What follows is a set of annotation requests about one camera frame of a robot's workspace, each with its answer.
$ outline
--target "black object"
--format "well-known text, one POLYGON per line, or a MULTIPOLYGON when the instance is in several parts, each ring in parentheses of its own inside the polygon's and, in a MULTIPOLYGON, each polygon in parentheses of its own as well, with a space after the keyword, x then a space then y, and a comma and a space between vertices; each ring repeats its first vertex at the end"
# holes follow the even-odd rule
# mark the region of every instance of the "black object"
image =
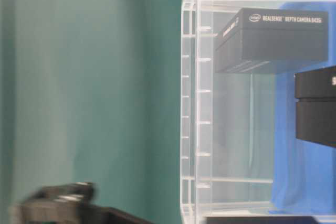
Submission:
POLYGON ((216 72, 281 73, 328 58, 328 13, 242 8, 218 33, 216 72))
POLYGON ((209 217, 207 224, 318 224, 311 216, 209 217))
POLYGON ((336 147, 336 66, 297 73, 296 138, 336 147))
POLYGON ((92 183, 44 187, 13 208, 13 224, 151 224, 115 208, 99 207, 90 201, 92 183))

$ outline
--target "blurry black object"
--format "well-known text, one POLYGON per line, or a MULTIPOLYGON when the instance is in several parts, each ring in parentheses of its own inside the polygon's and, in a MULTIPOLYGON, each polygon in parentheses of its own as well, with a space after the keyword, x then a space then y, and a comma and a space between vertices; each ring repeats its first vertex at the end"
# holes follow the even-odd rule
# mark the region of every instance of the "blurry black object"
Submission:
POLYGON ((114 208, 99 207, 92 183, 43 187, 15 206, 12 224, 151 224, 114 208))

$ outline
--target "green wall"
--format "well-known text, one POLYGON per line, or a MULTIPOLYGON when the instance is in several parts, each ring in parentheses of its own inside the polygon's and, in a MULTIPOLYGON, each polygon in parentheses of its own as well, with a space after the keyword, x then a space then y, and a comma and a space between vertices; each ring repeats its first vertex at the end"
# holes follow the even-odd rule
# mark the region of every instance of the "green wall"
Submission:
POLYGON ((145 0, 148 20, 150 214, 180 223, 180 20, 182 0, 145 0))
POLYGON ((181 0, 2 0, 2 222, 42 185, 179 223, 181 0))

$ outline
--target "clear acrylic box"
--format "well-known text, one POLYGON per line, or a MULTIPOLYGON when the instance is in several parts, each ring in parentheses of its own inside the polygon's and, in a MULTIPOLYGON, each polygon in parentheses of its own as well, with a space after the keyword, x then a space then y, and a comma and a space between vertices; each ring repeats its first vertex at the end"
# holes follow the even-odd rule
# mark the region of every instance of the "clear acrylic box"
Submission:
POLYGON ((336 152, 296 139, 294 95, 295 73, 336 64, 335 15, 336 0, 183 0, 183 223, 227 215, 336 222, 336 152), (328 59, 281 73, 216 71, 216 36, 246 7, 328 12, 328 59))

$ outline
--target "blue cloth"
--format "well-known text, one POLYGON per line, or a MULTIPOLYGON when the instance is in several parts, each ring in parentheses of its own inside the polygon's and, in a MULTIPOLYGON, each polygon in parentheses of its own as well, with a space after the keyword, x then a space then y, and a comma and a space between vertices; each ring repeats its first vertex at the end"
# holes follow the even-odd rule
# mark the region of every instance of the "blue cloth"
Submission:
POLYGON ((275 175, 272 202, 293 214, 336 212, 336 150, 296 139, 295 72, 335 65, 335 2, 286 3, 283 9, 329 13, 328 61, 277 75, 275 175))

